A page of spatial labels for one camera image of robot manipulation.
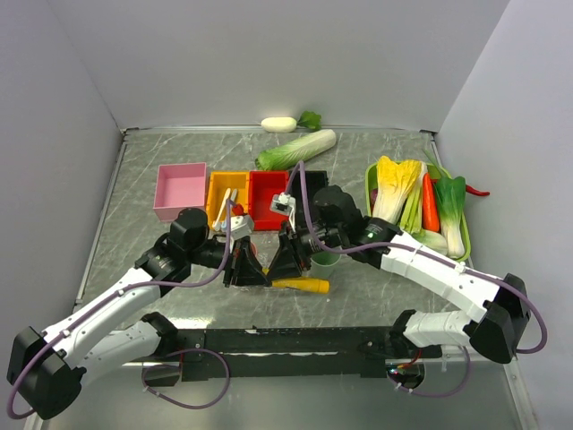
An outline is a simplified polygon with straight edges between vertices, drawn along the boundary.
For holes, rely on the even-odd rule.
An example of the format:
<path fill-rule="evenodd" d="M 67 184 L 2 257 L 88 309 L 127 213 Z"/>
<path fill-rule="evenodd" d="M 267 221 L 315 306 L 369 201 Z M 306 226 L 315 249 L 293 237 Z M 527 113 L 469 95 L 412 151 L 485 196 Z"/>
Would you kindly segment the yellow toothpaste tube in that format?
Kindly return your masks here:
<path fill-rule="evenodd" d="M 305 277 L 295 271 L 279 273 L 270 282 L 272 288 L 293 289 L 313 294 L 328 294 L 330 284 L 328 280 Z"/>

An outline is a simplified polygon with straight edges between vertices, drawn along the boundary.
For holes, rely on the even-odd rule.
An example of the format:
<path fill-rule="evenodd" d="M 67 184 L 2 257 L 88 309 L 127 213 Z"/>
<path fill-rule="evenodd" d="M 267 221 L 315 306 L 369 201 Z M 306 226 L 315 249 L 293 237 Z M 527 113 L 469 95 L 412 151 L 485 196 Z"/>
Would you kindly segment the mint green plastic cup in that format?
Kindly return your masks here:
<path fill-rule="evenodd" d="M 329 280 L 341 259 L 340 254 L 320 252 L 311 257 L 309 277 L 319 280 Z"/>

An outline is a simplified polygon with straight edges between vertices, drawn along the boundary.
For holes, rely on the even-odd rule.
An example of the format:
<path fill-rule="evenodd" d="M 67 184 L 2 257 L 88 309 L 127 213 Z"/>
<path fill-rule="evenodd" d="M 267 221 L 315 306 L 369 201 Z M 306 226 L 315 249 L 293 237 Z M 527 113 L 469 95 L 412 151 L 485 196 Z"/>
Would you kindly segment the clear textured acrylic tray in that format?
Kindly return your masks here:
<path fill-rule="evenodd" d="M 262 287 L 274 289 L 294 289 L 315 294 L 327 294 L 329 282 L 308 277 L 268 280 L 267 271 L 259 261 L 248 253 L 234 251 L 230 255 L 229 285 L 234 287 Z"/>

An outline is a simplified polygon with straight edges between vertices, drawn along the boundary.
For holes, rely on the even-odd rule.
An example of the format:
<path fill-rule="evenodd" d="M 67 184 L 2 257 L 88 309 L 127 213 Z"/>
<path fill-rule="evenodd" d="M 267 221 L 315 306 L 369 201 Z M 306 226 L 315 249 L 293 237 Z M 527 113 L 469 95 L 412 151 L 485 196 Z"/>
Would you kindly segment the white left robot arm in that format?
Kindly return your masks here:
<path fill-rule="evenodd" d="M 254 230 L 247 215 L 227 221 L 227 237 L 210 237 L 207 214 L 179 213 L 170 229 L 145 251 L 111 288 L 79 311 L 42 331 L 31 327 L 14 339 L 7 380 L 42 419 L 56 417 L 91 380 L 141 357 L 165 360 L 175 354 L 178 329 L 158 312 L 145 314 L 123 331 L 116 327 L 173 288 L 186 287 L 193 265 L 229 268 L 232 245 Z"/>

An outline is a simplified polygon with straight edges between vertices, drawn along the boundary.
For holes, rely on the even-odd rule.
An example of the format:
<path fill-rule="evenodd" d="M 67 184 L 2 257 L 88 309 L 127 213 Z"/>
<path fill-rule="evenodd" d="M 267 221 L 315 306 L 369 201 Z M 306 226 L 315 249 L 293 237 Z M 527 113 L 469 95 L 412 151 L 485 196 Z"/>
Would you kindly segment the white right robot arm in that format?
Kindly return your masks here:
<path fill-rule="evenodd" d="M 411 357 L 429 346 L 470 346 L 495 363 L 507 364 L 517 354 L 530 318 L 522 279 L 512 274 L 500 279 L 468 269 L 398 226 L 364 216 L 337 185 L 320 189 L 314 204 L 318 218 L 297 227 L 295 198 L 287 193 L 273 196 L 271 210 L 288 219 L 278 234 L 269 280 L 298 278 L 323 248 L 340 249 L 355 261 L 412 280 L 456 307 L 442 313 L 403 312 L 390 336 L 398 355 Z"/>

